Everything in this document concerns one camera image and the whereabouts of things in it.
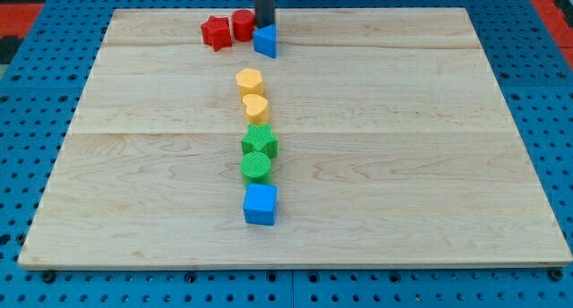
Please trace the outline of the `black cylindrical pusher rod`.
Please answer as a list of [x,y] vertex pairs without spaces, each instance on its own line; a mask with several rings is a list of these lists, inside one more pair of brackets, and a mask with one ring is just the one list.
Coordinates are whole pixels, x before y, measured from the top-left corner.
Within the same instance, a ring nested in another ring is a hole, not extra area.
[[254,0],[257,28],[275,23],[275,0]]

